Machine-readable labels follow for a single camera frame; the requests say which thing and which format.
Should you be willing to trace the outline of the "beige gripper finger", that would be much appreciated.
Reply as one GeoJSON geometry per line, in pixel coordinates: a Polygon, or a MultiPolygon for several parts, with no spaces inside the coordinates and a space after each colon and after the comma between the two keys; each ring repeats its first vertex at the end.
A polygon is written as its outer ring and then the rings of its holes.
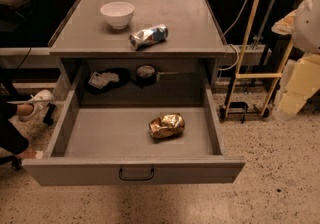
{"type": "Polygon", "coordinates": [[[298,61],[289,59],[276,93],[272,116],[288,121],[320,90],[320,55],[305,53],[298,61]]]}

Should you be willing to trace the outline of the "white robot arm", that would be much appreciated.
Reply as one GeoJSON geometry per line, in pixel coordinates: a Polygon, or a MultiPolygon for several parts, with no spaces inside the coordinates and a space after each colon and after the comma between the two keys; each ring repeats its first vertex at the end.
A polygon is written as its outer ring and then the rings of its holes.
{"type": "Polygon", "coordinates": [[[303,52],[300,59],[289,60],[284,67],[274,101],[272,116],[287,121],[320,90],[320,0],[303,0],[272,31],[291,35],[293,46],[303,52]]]}

